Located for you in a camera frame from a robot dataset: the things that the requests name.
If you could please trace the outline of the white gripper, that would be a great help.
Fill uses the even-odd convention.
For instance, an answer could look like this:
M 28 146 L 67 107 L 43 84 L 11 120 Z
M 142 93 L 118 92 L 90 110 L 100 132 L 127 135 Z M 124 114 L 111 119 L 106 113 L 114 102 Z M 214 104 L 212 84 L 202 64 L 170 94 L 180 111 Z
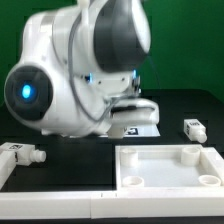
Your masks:
M 110 121 L 118 127 L 157 125 L 159 106 L 144 98 L 124 99 L 111 109 Z

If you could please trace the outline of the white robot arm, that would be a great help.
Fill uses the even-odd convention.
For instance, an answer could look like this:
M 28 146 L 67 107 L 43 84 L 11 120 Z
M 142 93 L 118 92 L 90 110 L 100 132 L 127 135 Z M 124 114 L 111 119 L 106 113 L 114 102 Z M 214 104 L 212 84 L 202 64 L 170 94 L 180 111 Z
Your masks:
M 139 96 L 138 67 L 151 35 L 141 0 L 77 0 L 32 15 L 4 86 L 5 104 L 44 135 L 123 137 L 156 125 L 158 105 Z

